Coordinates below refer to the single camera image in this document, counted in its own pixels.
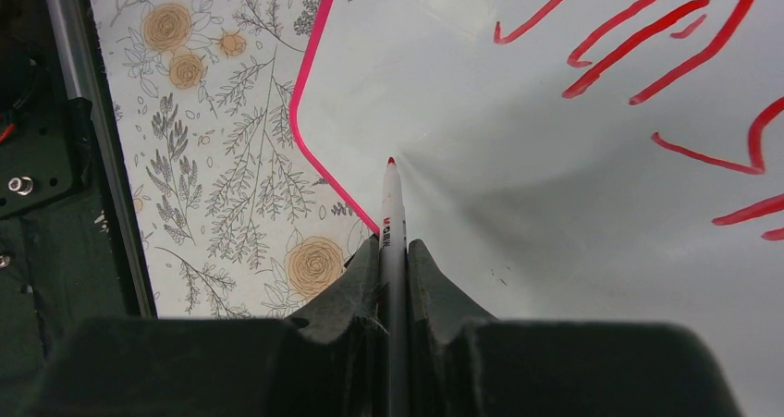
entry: floral pattern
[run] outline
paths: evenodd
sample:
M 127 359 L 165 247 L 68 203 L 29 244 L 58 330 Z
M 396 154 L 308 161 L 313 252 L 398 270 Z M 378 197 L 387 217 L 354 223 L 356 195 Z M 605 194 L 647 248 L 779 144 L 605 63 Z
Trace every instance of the floral pattern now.
M 91 0 L 160 316 L 288 315 L 370 236 L 289 125 L 319 1 Z

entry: pink border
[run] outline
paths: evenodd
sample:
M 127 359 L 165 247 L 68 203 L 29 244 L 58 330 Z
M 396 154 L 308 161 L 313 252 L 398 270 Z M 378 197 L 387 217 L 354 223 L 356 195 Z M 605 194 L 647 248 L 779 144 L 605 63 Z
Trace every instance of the pink border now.
M 334 189 L 335 192 L 340 195 L 340 198 L 342 198 L 349 206 L 351 206 L 351 209 L 353 209 L 354 212 L 360 216 L 367 227 L 369 227 L 374 234 L 378 235 L 378 225 L 360 207 L 360 204 L 351 198 L 349 193 L 346 192 L 342 186 L 340 186 L 340 183 L 338 183 L 335 177 L 333 177 L 332 174 L 326 170 L 326 167 L 321 164 L 313 152 L 308 149 L 308 146 L 305 144 L 305 140 L 302 138 L 302 133 L 300 132 L 300 122 L 297 117 L 298 111 L 300 109 L 300 99 L 302 99 L 302 92 L 305 89 L 305 84 L 308 82 L 308 76 L 311 74 L 311 66 L 313 65 L 313 60 L 316 58 L 318 44 L 321 41 L 321 35 L 324 33 L 324 27 L 326 25 L 326 20 L 329 17 L 329 10 L 332 8 L 333 1 L 334 0 L 321 0 L 318 14 L 316 15 L 315 22 L 313 23 L 311 39 L 308 41 L 308 48 L 305 49 L 305 57 L 302 58 L 300 74 L 297 76 L 297 83 L 294 84 L 294 93 L 291 96 L 291 133 L 294 135 L 294 141 L 300 147 L 302 154 L 305 155 L 305 158 L 308 160 L 308 162 L 310 162 L 311 165 L 316 168 L 318 173 L 324 177 L 330 186 L 332 186 L 332 189 Z

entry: marker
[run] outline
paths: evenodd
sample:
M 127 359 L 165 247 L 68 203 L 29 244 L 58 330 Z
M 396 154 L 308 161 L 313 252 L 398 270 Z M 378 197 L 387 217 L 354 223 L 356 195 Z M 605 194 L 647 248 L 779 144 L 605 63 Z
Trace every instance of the marker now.
M 409 351 L 406 306 L 406 211 L 400 174 L 394 158 L 389 158 L 384 173 L 381 198 L 381 323 L 386 328 L 382 367 L 382 386 L 386 392 L 382 414 L 406 416 L 409 410 Z

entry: yellow rose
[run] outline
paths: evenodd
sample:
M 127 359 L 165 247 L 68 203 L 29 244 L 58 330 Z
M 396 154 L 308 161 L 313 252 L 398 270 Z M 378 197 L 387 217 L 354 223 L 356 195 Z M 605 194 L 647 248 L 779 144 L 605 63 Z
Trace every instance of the yellow rose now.
M 218 40 L 218 45 L 226 56 L 237 56 L 245 52 L 245 38 L 242 38 L 239 32 L 233 35 L 224 34 L 223 38 Z
M 202 59 L 188 51 L 177 55 L 169 63 L 169 79 L 178 89 L 190 89 L 199 84 L 204 72 Z
M 310 237 L 286 255 L 288 281 L 306 299 L 331 285 L 343 271 L 343 251 L 329 239 Z
M 190 35 L 190 13 L 179 4 L 161 4 L 144 20 L 142 31 L 153 50 L 176 50 Z

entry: screw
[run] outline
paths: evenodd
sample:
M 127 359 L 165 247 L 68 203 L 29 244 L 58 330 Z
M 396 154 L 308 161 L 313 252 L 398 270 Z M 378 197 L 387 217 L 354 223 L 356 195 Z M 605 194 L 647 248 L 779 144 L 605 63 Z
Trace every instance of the screw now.
M 19 195 L 28 195 L 32 192 L 32 179 L 30 177 L 13 177 L 8 181 L 8 190 Z

